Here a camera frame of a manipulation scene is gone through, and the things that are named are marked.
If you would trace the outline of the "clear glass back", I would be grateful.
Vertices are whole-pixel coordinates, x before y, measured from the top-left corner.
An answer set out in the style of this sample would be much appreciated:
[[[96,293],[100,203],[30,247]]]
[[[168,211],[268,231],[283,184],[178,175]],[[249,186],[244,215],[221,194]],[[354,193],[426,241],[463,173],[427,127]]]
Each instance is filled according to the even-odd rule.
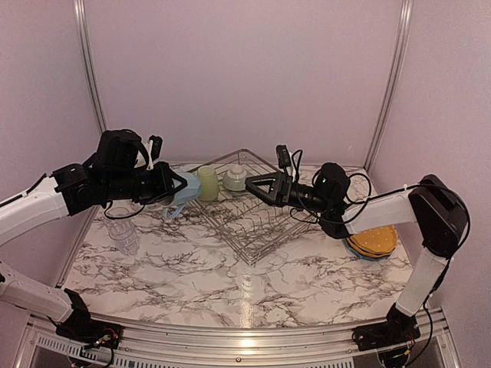
[[[130,211],[124,207],[115,207],[104,212],[103,223],[112,239],[127,238],[133,233],[133,223],[127,218],[129,214]]]

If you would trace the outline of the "yellow plate back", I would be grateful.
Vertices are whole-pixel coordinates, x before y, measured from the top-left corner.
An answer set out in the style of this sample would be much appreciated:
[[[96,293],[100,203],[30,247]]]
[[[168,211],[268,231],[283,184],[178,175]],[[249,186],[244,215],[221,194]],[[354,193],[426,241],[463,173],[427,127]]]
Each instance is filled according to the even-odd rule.
[[[351,240],[357,245],[393,245],[397,247],[398,236],[394,226],[386,226],[352,235]]]

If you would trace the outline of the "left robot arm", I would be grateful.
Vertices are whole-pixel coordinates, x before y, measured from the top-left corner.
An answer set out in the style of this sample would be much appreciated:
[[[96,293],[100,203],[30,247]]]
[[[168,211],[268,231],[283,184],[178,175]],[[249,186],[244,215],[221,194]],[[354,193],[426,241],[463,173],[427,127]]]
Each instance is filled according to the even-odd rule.
[[[1,243],[54,220],[119,200],[143,207],[175,196],[187,181],[159,159],[162,139],[147,142],[132,130],[106,130],[84,163],[43,175],[31,188],[1,203]],[[1,300],[52,320],[57,334],[99,344],[115,341],[119,326],[91,317],[81,296],[42,284],[1,264]]]

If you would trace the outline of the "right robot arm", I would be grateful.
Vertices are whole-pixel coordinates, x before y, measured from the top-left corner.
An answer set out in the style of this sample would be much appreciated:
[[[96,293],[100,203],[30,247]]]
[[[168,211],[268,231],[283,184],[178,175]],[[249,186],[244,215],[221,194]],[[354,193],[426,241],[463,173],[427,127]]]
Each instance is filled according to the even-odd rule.
[[[386,347],[418,338],[416,314],[441,285],[450,261],[470,233],[470,214],[463,200],[435,175],[393,192],[356,203],[346,201],[351,180],[336,163],[325,163],[312,185],[286,172],[252,176],[246,190],[265,204],[305,210],[316,217],[326,235],[347,239],[389,225],[415,223],[422,251],[407,283],[385,321],[353,330],[359,350]]]

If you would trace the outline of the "yellow plate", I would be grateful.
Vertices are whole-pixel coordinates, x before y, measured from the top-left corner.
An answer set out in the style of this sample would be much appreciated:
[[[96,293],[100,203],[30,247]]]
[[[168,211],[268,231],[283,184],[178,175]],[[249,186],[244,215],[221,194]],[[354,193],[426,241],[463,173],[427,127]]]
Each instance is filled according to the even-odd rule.
[[[352,235],[351,240],[357,245],[393,245],[397,247],[398,236],[394,226],[386,226]]]
[[[365,254],[365,255],[389,255],[392,254],[396,246],[389,245],[389,246],[382,246],[382,245],[357,245],[354,241],[352,241],[350,238],[346,240],[346,242],[351,243],[351,245],[357,249],[360,253]]]

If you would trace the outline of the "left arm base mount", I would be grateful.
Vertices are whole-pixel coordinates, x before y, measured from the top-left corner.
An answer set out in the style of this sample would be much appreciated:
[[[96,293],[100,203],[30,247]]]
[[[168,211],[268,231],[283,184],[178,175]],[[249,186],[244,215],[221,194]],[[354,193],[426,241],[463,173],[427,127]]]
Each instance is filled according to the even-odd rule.
[[[100,320],[65,321],[56,326],[56,334],[84,344],[85,349],[107,347],[116,350],[123,328]]]

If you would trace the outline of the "clear glass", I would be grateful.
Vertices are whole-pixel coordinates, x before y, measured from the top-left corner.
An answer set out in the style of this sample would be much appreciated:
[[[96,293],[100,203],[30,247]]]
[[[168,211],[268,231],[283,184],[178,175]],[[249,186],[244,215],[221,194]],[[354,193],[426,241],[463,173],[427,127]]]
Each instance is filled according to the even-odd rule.
[[[127,238],[133,233],[133,223],[127,218],[129,214],[130,211],[124,207],[115,207],[104,212],[103,223],[112,239]]]
[[[131,256],[137,254],[139,242],[137,233],[134,230],[124,233],[111,232],[110,238],[123,255]]]

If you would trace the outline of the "light blue mug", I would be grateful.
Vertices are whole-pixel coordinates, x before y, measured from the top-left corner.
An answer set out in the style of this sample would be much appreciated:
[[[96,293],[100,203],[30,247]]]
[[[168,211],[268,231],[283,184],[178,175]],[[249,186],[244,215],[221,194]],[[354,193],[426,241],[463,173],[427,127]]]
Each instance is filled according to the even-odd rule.
[[[162,217],[164,220],[175,219],[187,204],[198,199],[203,193],[203,186],[195,174],[179,172],[178,175],[187,181],[187,186],[162,201]]]

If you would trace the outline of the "clear glass front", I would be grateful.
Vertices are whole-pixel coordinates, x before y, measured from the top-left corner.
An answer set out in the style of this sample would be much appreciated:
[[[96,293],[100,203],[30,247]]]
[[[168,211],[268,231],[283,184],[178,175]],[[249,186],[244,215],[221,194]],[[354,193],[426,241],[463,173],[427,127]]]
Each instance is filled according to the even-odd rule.
[[[139,242],[137,233],[134,230],[124,233],[111,232],[110,238],[123,255],[131,256],[137,254]]]

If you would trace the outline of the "yellow plate front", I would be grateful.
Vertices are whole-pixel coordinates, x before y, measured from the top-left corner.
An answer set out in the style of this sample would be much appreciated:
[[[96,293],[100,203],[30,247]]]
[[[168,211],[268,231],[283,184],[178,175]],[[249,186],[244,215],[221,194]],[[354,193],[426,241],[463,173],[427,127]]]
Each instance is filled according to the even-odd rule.
[[[389,255],[392,254],[396,246],[389,245],[389,246],[382,246],[382,245],[357,245],[354,241],[352,241],[350,238],[346,240],[346,242],[351,243],[351,245],[357,249],[360,253],[365,254],[365,255]]]

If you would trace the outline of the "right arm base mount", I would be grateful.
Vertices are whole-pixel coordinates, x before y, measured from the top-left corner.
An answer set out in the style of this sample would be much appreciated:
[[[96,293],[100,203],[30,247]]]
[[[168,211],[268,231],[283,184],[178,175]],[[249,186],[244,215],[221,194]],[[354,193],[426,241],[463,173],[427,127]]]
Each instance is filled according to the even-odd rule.
[[[351,339],[360,351],[367,351],[411,342],[420,336],[417,322],[410,322],[405,329],[396,323],[380,322],[355,327]]]

